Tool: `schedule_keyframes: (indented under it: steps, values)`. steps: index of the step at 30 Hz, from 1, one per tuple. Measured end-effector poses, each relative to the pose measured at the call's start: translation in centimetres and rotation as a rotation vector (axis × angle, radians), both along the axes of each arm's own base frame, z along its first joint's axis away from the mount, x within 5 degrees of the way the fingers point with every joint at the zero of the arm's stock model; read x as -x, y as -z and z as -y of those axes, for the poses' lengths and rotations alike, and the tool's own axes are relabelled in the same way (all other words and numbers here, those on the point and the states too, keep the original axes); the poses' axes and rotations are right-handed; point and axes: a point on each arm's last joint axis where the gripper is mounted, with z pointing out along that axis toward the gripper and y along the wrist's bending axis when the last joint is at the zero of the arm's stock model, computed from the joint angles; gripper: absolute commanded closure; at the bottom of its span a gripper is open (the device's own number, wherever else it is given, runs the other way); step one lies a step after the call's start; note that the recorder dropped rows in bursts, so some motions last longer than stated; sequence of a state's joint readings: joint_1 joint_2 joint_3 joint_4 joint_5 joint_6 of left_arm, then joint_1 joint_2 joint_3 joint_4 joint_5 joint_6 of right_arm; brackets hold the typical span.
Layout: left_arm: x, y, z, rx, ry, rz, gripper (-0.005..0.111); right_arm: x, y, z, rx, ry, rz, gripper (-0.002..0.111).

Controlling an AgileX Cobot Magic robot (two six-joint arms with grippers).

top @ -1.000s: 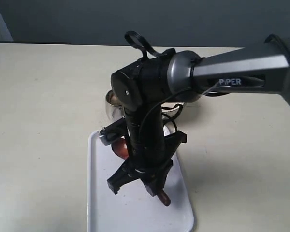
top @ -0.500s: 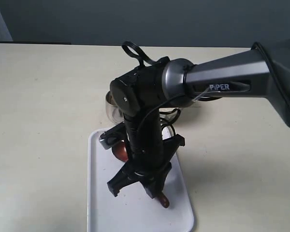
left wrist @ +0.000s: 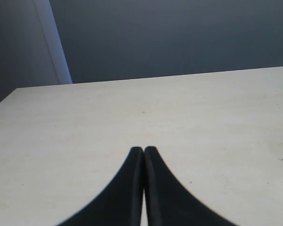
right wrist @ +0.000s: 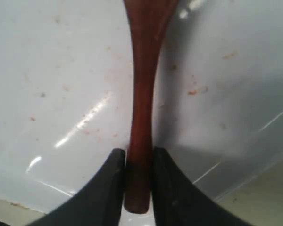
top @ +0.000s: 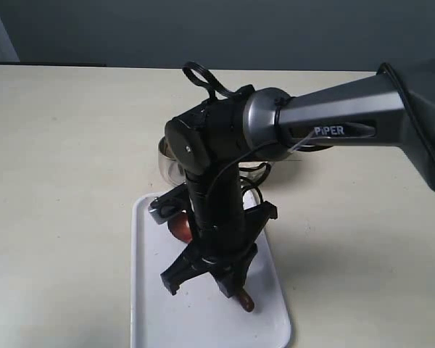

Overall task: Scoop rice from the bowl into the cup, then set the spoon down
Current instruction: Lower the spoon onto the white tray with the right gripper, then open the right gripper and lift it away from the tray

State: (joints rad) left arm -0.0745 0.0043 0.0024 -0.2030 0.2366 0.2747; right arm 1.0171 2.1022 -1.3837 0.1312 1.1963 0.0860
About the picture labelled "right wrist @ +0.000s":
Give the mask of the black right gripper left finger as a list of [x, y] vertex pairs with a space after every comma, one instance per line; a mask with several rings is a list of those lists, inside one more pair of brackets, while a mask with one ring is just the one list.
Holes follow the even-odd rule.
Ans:
[[125, 151], [113, 149], [94, 177], [71, 199], [31, 226], [117, 226], [123, 203]]

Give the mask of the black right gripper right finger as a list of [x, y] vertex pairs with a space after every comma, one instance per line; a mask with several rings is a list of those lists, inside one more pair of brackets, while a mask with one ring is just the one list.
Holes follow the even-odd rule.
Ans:
[[247, 226], [213, 202], [177, 167], [164, 148], [154, 148], [152, 200], [158, 226]]

